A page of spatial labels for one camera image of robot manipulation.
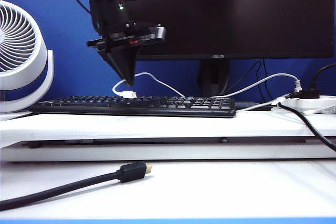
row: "robotic arm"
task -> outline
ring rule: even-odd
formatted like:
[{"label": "robotic arm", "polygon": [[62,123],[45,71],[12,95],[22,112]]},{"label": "robotic arm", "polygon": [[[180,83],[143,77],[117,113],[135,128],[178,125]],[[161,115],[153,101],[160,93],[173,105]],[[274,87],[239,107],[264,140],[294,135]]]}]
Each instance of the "robotic arm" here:
[{"label": "robotic arm", "polygon": [[135,22],[128,13],[127,1],[89,0],[92,24],[101,39],[87,42],[128,85],[134,84],[136,56],[145,44],[162,42],[161,25]]}]

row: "black keyboard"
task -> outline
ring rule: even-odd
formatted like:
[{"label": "black keyboard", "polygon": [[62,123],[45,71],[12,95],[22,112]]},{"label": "black keyboard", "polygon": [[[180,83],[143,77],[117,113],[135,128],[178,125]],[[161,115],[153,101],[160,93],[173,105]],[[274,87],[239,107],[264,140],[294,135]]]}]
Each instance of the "black keyboard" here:
[{"label": "black keyboard", "polygon": [[38,102],[29,110],[35,113],[153,115],[233,118],[232,98],[77,96]]}]

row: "monitor stand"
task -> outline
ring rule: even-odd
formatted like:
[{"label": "monitor stand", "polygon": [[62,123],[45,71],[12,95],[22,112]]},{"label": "monitor stand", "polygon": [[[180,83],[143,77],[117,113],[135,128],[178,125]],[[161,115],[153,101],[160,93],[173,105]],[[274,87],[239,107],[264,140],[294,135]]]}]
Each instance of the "monitor stand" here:
[{"label": "monitor stand", "polygon": [[198,85],[202,97],[219,95],[229,81],[228,59],[201,60],[198,69]]}]

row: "asus logo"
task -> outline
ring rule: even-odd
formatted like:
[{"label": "asus logo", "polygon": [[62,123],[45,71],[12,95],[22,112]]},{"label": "asus logo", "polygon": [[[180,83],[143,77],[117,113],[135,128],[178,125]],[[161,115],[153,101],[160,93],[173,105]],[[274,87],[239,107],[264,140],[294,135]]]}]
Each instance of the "asus logo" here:
[{"label": "asus logo", "polygon": [[213,55],[212,56],[213,59],[223,59],[224,58],[224,55]]}]

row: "white power strip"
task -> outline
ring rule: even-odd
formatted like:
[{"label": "white power strip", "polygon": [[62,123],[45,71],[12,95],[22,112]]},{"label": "white power strip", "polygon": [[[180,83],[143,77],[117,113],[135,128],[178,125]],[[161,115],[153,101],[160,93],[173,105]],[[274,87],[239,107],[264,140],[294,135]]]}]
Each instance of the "white power strip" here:
[{"label": "white power strip", "polygon": [[304,114],[335,114],[336,97],[321,95],[318,99],[290,98],[282,101],[283,105],[296,109]]}]

